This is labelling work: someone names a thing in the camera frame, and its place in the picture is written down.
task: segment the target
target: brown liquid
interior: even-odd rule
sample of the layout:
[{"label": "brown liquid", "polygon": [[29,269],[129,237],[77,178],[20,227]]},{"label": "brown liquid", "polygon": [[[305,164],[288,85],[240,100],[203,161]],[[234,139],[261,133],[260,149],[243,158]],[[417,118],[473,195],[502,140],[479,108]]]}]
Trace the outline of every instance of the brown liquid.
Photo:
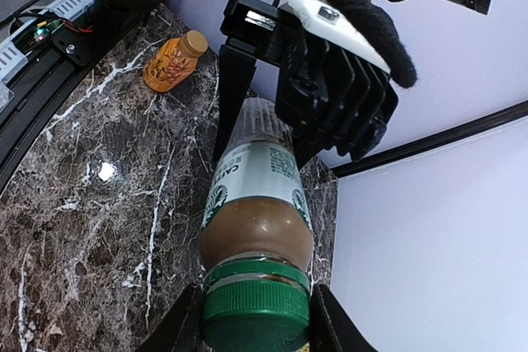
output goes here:
[{"label": "brown liquid", "polygon": [[306,271],[314,251],[312,233],[291,205],[271,198],[227,203],[200,236],[206,270],[229,257],[264,252],[284,257]]}]

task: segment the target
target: orange bottle label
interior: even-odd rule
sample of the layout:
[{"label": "orange bottle label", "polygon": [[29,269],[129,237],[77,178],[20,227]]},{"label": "orange bottle label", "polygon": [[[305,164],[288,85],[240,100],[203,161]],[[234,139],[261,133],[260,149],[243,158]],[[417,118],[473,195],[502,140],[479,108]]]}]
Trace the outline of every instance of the orange bottle label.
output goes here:
[{"label": "orange bottle label", "polygon": [[167,92],[192,74],[198,59],[187,58],[177,48],[180,39],[170,39],[143,69],[143,79],[156,92]]}]

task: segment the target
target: green logo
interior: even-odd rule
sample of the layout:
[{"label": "green logo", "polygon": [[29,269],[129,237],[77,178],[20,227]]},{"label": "green logo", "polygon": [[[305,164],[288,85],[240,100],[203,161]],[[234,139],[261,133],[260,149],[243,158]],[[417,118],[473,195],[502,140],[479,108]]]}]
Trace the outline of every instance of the green logo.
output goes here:
[{"label": "green logo", "polygon": [[291,193],[291,198],[294,201],[294,206],[297,209],[297,212],[299,212],[304,222],[308,225],[308,228],[311,230],[312,223],[310,221],[308,205],[306,204],[306,198],[304,197],[304,193],[301,190],[294,190],[293,193]]},{"label": "green logo", "polygon": [[205,206],[205,224],[209,224],[213,217],[216,216],[222,206],[224,206],[227,198],[228,188],[225,185],[217,185],[211,191],[207,205]]}]

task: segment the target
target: bottle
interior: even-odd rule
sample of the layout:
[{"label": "bottle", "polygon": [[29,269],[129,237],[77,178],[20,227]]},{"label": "bottle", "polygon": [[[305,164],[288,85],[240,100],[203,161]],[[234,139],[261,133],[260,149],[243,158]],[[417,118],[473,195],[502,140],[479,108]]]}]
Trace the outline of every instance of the bottle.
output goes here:
[{"label": "bottle", "polygon": [[308,341],[314,251],[290,129],[245,100],[205,207],[202,338],[216,352],[293,352]]},{"label": "bottle", "polygon": [[194,72],[207,48],[207,39],[199,31],[170,39],[145,65],[143,79],[152,90],[168,92]]}]

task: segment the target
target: dark marble surface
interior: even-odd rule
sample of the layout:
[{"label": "dark marble surface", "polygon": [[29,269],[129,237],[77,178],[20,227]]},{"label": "dark marble surface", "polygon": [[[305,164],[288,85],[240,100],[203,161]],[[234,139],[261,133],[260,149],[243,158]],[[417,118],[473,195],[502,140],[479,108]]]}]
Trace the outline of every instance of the dark marble surface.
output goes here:
[{"label": "dark marble surface", "polygon": [[[187,28],[162,8],[90,73],[0,196],[0,350],[129,351],[202,277],[197,253],[213,167],[216,57],[160,96],[141,68]],[[328,284],[337,181],[302,171]]]}]

